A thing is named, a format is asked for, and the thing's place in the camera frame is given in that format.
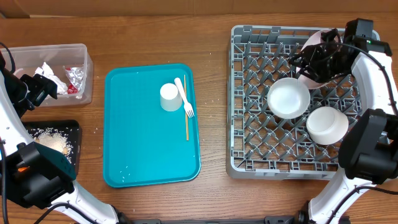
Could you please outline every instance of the plastic fork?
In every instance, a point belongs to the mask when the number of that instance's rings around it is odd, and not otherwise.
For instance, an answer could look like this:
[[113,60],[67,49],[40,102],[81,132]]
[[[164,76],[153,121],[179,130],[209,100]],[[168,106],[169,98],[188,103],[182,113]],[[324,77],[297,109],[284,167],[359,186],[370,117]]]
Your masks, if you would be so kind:
[[189,118],[194,117],[195,114],[193,113],[192,105],[188,102],[187,97],[185,96],[184,87],[182,86],[181,79],[175,78],[174,83],[177,86],[178,91],[180,92],[182,100],[184,101],[184,110],[185,110],[186,114],[188,115]]

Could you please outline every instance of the fork handle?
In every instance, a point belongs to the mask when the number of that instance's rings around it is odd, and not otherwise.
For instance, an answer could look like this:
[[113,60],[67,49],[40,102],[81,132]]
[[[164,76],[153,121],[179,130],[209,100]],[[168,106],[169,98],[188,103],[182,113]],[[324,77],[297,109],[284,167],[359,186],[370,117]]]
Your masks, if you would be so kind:
[[184,87],[182,87],[181,79],[180,78],[175,78],[174,79],[174,83],[177,86],[178,91],[180,92],[180,95],[182,97],[182,100],[184,101],[184,104],[187,104],[188,100],[187,100],[187,97],[185,96]]

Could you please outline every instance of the wooden chopstick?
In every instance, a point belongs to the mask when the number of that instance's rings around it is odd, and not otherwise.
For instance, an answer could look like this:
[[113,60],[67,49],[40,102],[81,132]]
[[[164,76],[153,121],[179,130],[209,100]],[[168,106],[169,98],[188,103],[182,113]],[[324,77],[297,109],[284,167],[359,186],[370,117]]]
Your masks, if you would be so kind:
[[[184,91],[185,91],[185,96],[188,98],[188,96],[187,96],[187,80],[185,79],[185,75],[184,75]],[[185,113],[185,132],[187,134],[187,141],[189,141],[188,115],[187,115],[187,113]]]

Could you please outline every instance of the dish rack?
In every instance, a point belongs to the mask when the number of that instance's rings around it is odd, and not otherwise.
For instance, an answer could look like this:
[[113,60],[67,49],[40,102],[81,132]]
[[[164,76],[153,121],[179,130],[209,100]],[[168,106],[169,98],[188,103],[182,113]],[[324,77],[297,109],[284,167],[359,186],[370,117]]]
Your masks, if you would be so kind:
[[[310,90],[310,106],[298,118],[281,119],[267,105],[270,86],[280,78],[297,78],[289,57],[308,38],[328,28],[235,26],[229,45],[226,171],[232,178],[330,180],[338,168],[341,140],[322,146],[305,127],[308,115],[331,106],[348,117],[349,130],[361,114],[352,75]],[[338,29],[341,36],[344,29]],[[379,35],[373,31],[373,39]],[[388,141],[381,136],[381,141]]]

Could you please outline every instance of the teal tray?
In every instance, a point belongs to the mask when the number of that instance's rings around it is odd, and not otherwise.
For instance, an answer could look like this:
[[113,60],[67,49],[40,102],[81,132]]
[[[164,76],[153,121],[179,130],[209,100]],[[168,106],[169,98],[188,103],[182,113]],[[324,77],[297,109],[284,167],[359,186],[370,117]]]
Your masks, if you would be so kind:
[[[160,88],[187,79],[195,117],[185,134],[183,105],[160,106]],[[200,142],[193,75],[184,64],[116,68],[105,79],[104,169],[111,187],[165,184],[194,179],[200,171]]]

